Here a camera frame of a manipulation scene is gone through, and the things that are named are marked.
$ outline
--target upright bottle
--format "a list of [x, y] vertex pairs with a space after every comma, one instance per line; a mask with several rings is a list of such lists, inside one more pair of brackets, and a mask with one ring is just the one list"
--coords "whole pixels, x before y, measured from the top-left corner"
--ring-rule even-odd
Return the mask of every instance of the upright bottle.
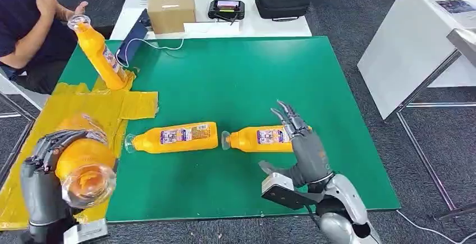
[[213, 149], [217, 146], [217, 124], [214, 122], [153, 128], [142, 135], [129, 134], [124, 141], [124, 147], [129, 153], [136, 150], [148, 153], [173, 153]]
[[240, 149], [247, 153], [292, 152], [292, 145], [282, 125], [247, 127], [238, 132], [222, 132], [222, 148]]
[[91, 27], [91, 19], [85, 15], [75, 15], [68, 20], [68, 26], [76, 32], [79, 46], [96, 68], [107, 88], [111, 90], [124, 88], [127, 75], [106, 46], [103, 35]]

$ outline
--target robotic hand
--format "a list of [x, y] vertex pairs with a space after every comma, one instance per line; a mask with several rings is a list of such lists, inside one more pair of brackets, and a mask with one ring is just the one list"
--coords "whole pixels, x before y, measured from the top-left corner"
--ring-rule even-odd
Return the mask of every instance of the robotic hand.
[[[289, 169], [275, 168], [268, 162], [259, 165], [268, 174], [265, 182], [277, 183], [263, 190], [262, 197], [283, 206], [310, 211], [316, 206], [319, 227], [336, 244], [382, 243], [367, 217], [367, 209], [354, 185], [344, 175], [331, 170], [326, 152], [317, 134], [287, 104], [278, 101], [285, 114], [271, 111], [281, 120], [289, 135], [297, 163]], [[282, 175], [295, 187], [308, 186], [308, 193], [289, 190], [279, 185]]]
[[60, 180], [54, 170], [63, 150], [79, 138], [86, 137], [86, 130], [62, 130], [38, 140], [31, 157], [25, 159], [20, 169], [23, 198], [29, 213], [28, 243], [60, 243], [63, 232], [76, 224], [73, 209], [63, 200]]

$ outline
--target lying bottle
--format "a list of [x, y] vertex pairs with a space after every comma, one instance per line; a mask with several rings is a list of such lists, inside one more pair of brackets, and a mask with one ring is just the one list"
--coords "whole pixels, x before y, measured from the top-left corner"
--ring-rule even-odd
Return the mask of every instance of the lying bottle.
[[153, 128], [142, 135], [129, 134], [124, 140], [124, 147], [129, 153], [137, 150], [148, 153], [174, 153], [213, 149], [217, 146], [217, 124], [214, 122]]
[[107, 88], [111, 90], [124, 88], [127, 84], [127, 75], [105, 44], [103, 35], [91, 27], [89, 17], [72, 16], [68, 20], [68, 26], [76, 32], [79, 46], [96, 68]]
[[247, 127], [238, 132], [222, 132], [222, 148], [240, 149], [247, 153], [292, 152], [292, 145], [282, 125]]
[[87, 130], [88, 134], [72, 142], [58, 159], [55, 174], [61, 182], [63, 199], [80, 209], [98, 205], [116, 188], [116, 156], [108, 147], [101, 125], [87, 114], [63, 120], [57, 131], [65, 130]]

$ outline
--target yellow tape patch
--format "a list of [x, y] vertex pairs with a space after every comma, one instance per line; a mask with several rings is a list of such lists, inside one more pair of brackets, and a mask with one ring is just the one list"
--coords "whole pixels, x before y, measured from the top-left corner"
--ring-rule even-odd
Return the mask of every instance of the yellow tape patch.
[[[120, 157], [122, 140], [126, 132], [126, 119], [153, 118], [157, 111], [158, 93], [129, 92], [135, 78], [133, 72], [126, 71], [127, 86], [118, 91], [106, 89], [104, 81], [98, 78], [93, 91], [85, 84], [68, 85], [59, 83], [36, 119], [30, 135], [20, 150], [19, 156], [10, 170], [0, 190], [0, 230], [24, 229], [28, 224], [20, 187], [20, 165], [31, 155], [38, 139], [53, 132], [67, 117], [86, 113], [96, 119], [107, 135], [109, 147], [116, 157]], [[106, 215], [109, 200], [76, 216], [80, 223], [102, 219]]]

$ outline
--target black case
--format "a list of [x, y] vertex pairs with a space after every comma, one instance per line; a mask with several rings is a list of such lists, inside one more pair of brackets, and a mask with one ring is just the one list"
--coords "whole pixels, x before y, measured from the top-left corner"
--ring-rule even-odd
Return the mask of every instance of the black case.
[[293, 18], [304, 16], [310, 0], [255, 0], [263, 19]]

